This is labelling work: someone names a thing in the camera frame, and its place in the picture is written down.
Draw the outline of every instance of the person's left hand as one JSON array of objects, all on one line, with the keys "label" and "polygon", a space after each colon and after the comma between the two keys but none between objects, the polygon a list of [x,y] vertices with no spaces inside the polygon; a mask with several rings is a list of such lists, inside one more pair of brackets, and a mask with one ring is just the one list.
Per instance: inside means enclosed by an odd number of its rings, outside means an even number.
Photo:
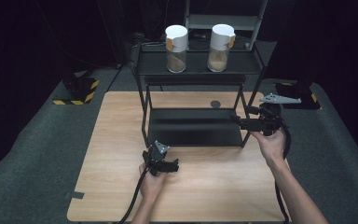
[{"label": "person's left hand", "polygon": [[[142,163],[139,166],[140,174],[145,169],[145,164]],[[144,196],[144,200],[150,200],[151,202],[155,201],[164,186],[164,181],[167,176],[167,173],[158,173],[157,176],[153,176],[150,172],[146,173],[144,181],[141,185],[141,193]]]}]

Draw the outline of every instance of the light wood surface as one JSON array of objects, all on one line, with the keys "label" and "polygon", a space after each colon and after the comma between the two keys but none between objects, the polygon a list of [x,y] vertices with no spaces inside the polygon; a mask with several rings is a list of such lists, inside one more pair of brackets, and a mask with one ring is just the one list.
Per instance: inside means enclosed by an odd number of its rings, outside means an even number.
[{"label": "light wood surface", "polygon": [[[152,92],[155,107],[222,107],[236,92]],[[67,217],[71,221],[118,221],[126,213],[143,162],[142,107],[138,92],[111,91],[103,99]],[[274,179],[251,136],[239,147],[172,147],[166,161],[179,159],[169,174],[152,221],[279,221]],[[142,199],[138,199],[128,221]]]}]

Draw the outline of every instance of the white canister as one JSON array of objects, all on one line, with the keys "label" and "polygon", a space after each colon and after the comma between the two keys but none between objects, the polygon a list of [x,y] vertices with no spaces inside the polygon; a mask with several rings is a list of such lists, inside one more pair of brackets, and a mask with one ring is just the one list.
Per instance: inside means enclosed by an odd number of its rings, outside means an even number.
[{"label": "white canister", "polygon": [[186,69],[187,29],[172,25],[165,29],[167,49],[167,68],[170,72],[180,73]]},{"label": "white canister", "polygon": [[208,68],[213,72],[222,72],[227,67],[229,50],[234,45],[235,33],[232,26],[217,24],[212,28],[211,48]]}]

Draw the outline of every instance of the gray carpet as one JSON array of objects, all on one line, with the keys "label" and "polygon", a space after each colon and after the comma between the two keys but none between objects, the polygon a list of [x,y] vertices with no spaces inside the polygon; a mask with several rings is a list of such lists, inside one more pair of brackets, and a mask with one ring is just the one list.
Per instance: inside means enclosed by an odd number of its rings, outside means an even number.
[{"label": "gray carpet", "polygon": [[[54,105],[47,99],[0,162],[0,223],[71,223],[66,218],[70,192],[75,189],[103,96],[109,86],[110,91],[137,91],[128,66],[121,71],[98,69],[91,76],[100,84],[88,105]],[[246,91],[255,80],[249,78]],[[281,80],[264,80],[260,91],[275,92],[277,81]],[[162,89],[230,91],[219,87]],[[311,89],[323,109],[282,111],[292,134],[289,163],[331,223],[358,223],[358,147],[324,90],[316,84]]]}]

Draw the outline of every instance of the white lid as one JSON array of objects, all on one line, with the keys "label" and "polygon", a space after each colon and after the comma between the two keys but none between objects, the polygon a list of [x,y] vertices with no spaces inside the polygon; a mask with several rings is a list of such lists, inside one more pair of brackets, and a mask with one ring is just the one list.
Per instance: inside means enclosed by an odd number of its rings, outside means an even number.
[{"label": "white lid", "polygon": [[226,24],[217,24],[212,28],[211,48],[217,50],[231,49],[234,44],[234,28]]},{"label": "white lid", "polygon": [[187,29],[181,25],[171,25],[165,29],[166,47],[172,52],[181,52],[187,49]]}]

